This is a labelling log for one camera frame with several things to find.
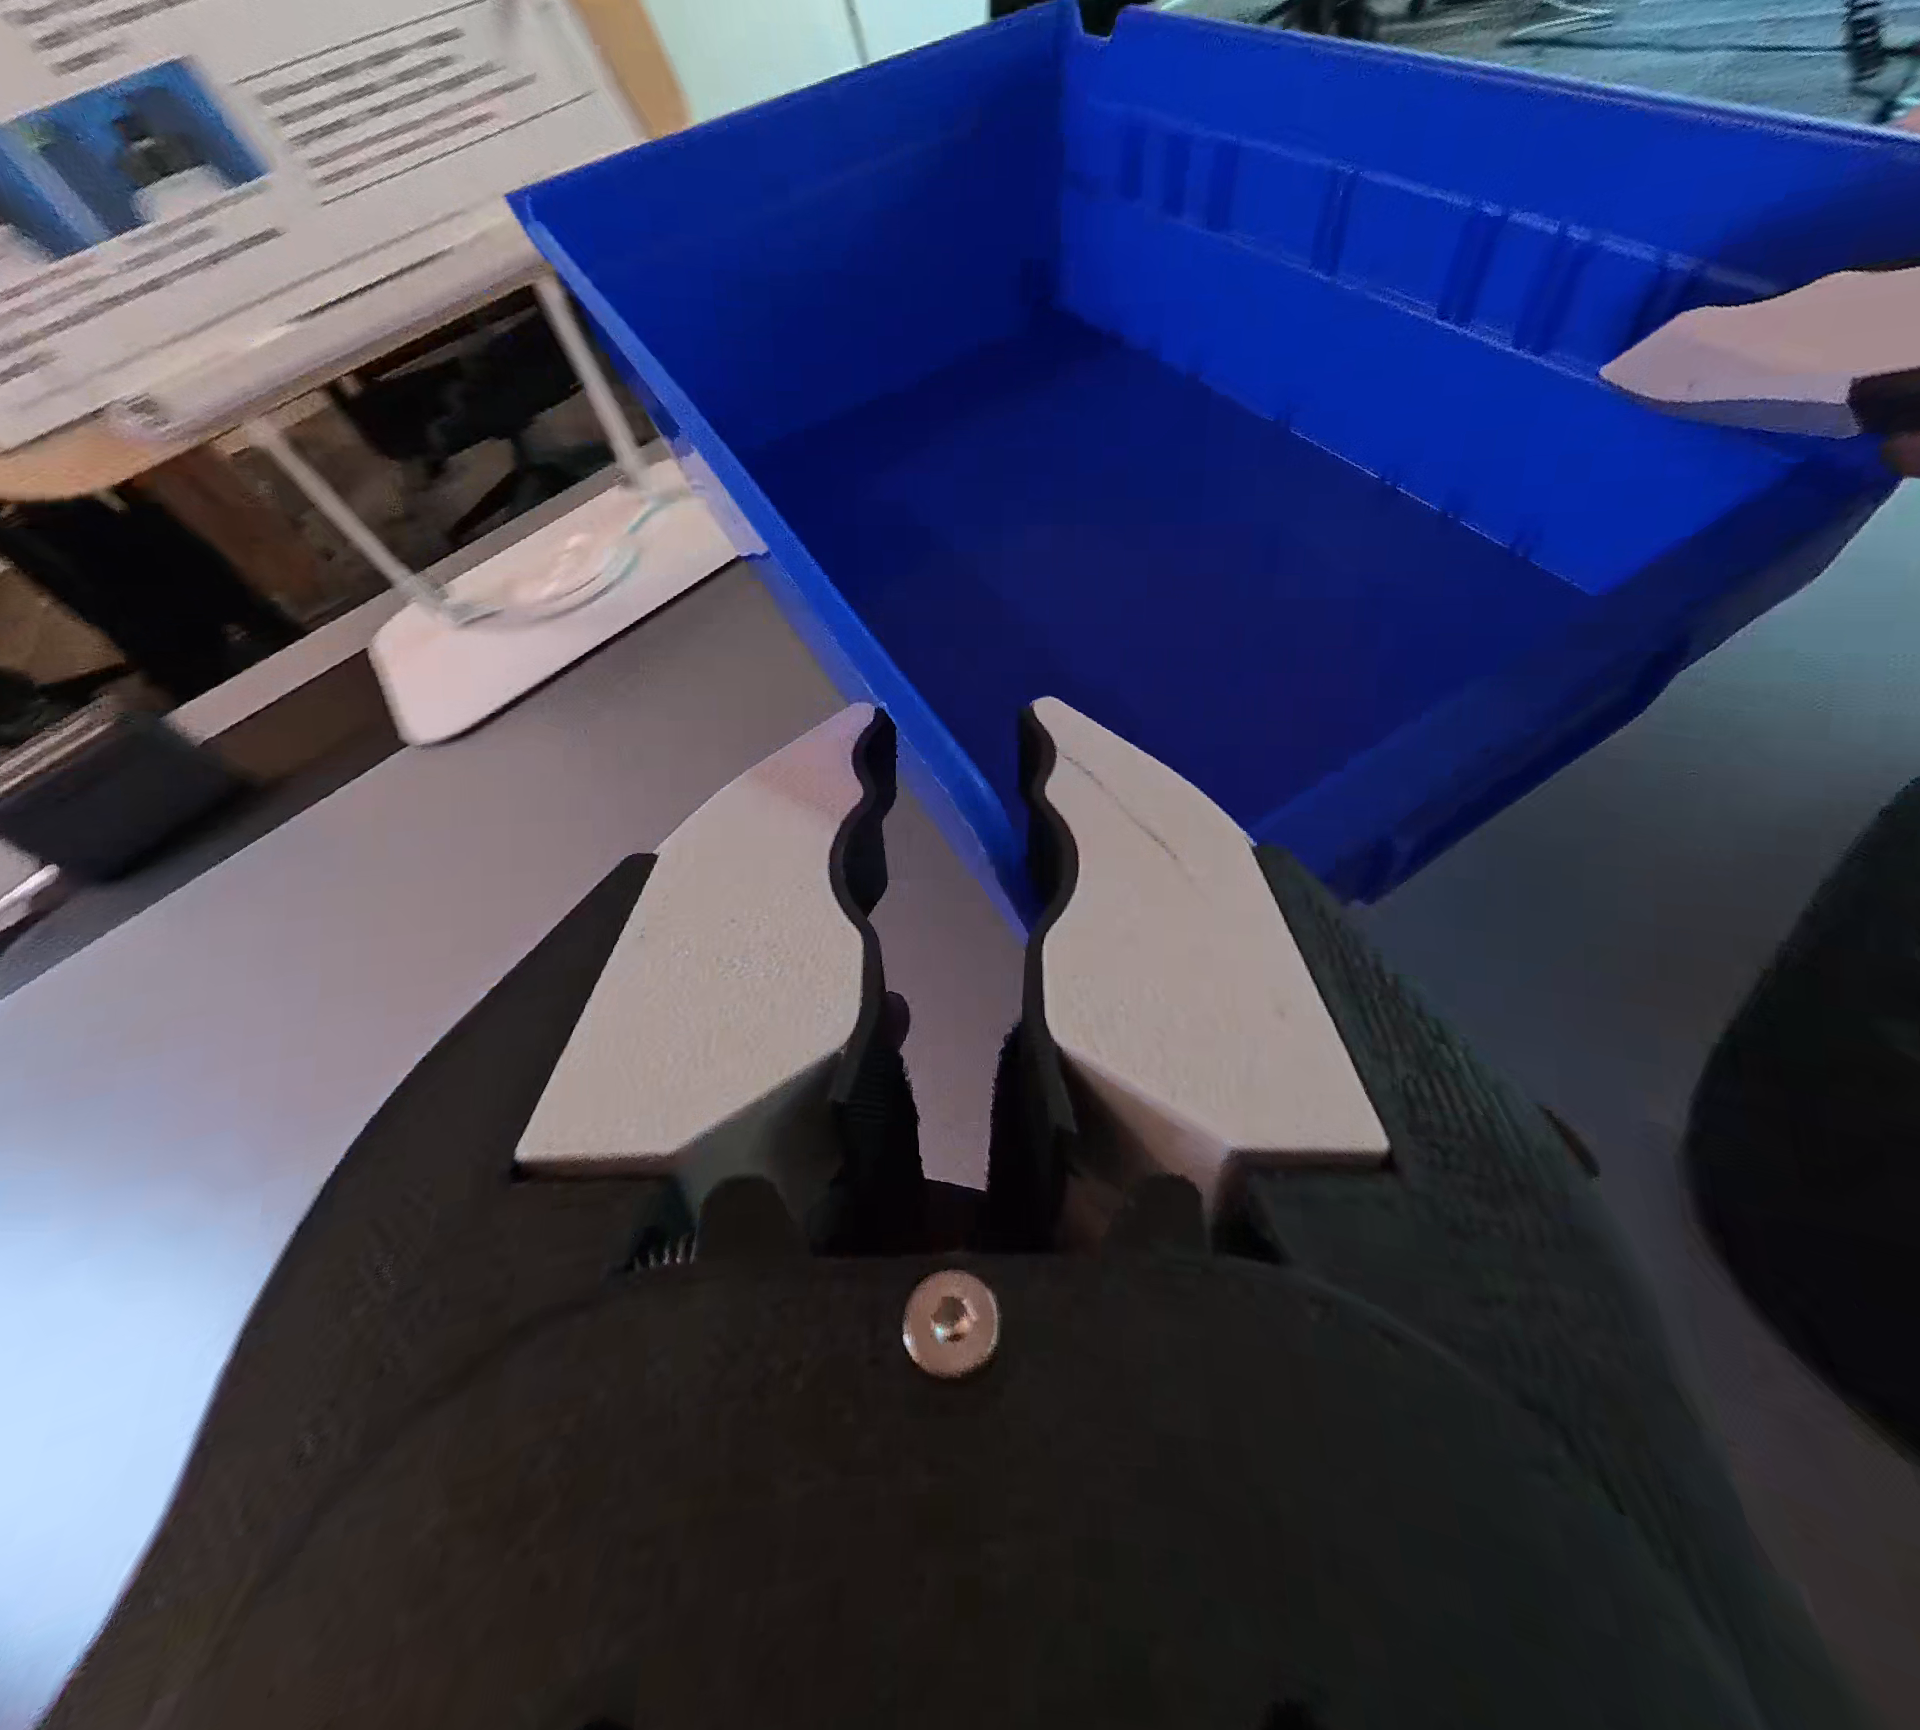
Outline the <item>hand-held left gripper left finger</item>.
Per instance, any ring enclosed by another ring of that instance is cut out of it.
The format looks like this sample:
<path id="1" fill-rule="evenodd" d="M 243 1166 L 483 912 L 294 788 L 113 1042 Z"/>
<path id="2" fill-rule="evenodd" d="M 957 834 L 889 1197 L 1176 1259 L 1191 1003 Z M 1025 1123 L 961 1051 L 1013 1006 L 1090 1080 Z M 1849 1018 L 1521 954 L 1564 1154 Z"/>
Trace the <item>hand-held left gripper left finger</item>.
<path id="1" fill-rule="evenodd" d="M 738 773 L 655 853 L 515 1146 L 529 1177 L 735 1177 L 811 1224 L 886 998 L 873 913 L 898 732 L 855 701 Z"/>

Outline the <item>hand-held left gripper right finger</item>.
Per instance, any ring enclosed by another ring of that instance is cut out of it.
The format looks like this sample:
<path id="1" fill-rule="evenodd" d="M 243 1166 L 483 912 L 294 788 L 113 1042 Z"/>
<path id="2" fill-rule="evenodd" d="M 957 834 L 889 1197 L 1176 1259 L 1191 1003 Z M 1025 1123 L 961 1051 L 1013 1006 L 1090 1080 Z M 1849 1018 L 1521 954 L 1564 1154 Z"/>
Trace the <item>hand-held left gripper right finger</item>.
<path id="1" fill-rule="evenodd" d="M 1021 711 L 1021 1044 L 1075 1193 L 1169 1176 L 1214 1224 L 1254 1174 L 1383 1174 L 1387 1123 L 1254 839 L 1199 783 L 1043 695 Z"/>

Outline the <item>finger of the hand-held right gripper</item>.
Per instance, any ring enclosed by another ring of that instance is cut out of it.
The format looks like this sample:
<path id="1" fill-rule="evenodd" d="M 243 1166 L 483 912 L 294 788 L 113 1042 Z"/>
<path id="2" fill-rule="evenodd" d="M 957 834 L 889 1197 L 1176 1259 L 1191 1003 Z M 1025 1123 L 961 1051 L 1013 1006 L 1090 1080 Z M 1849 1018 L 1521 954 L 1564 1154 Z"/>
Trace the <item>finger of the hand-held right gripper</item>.
<path id="1" fill-rule="evenodd" d="M 1685 309 L 1601 380 L 1690 421 L 1823 439 L 1916 435 L 1918 270 L 1845 270 L 1763 302 Z"/>

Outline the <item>blue plastic bin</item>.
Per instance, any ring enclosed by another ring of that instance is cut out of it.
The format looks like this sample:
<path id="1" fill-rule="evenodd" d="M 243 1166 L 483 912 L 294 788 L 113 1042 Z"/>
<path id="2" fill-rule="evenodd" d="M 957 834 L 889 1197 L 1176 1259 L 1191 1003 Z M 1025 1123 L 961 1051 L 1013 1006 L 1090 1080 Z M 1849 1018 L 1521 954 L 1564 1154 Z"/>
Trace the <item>blue plastic bin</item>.
<path id="1" fill-rule="evenodd" d="M 1602 378 L 1915 260 L 1882 127 L 1063 0 L 509 202 L 1021 907 L 1046 695 L 1378 901 L 1893 491 Z"/>

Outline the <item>dark grey case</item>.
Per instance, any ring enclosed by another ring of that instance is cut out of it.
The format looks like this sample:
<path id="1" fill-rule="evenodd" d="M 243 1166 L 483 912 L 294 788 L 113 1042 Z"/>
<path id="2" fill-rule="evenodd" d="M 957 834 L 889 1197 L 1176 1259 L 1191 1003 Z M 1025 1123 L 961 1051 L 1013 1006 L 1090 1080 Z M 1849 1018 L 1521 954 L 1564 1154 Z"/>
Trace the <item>dark grey case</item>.
<path id="1" fill-rule="evenodd" d="M 169 717 L 98 699 L 4 753 L 2 841 L 67 878 L 113 882 L 252 786 Z"/>

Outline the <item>black round pad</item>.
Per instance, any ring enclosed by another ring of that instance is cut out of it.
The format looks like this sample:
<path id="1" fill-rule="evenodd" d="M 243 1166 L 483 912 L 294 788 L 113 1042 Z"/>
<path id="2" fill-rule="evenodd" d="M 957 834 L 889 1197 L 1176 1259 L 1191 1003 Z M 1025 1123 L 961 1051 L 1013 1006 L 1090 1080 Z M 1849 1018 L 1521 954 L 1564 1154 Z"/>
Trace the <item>black round pad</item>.
<path id="1" fill-rule="evenodd" d="M 1918 1451 L 1918 781 L 1860 831 L 1697 1081 L 1692 1211 L 1747 1304 Z"/>

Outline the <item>instruction sign stand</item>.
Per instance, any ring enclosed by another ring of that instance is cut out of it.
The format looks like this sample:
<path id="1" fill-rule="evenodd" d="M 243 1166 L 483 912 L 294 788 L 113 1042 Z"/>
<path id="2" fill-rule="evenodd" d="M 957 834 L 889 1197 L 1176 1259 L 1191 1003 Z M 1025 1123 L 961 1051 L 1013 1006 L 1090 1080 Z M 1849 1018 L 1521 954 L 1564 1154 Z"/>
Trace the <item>instruction sign stand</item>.
<path id="1" fill-rule="evenodd" d="M 641 0 L 2 0 L 4 565 L 184 704 L 293 642 L 169 485 L 243 442 L 397 607 L 372 672 L 453 741 L 736 559 L 616 394 L 516 198 L 690 121 Z M 584 391 L 583 482 L 453 545 L 510 470 L 379 455 L 326 384 L 531 292 Z"/>

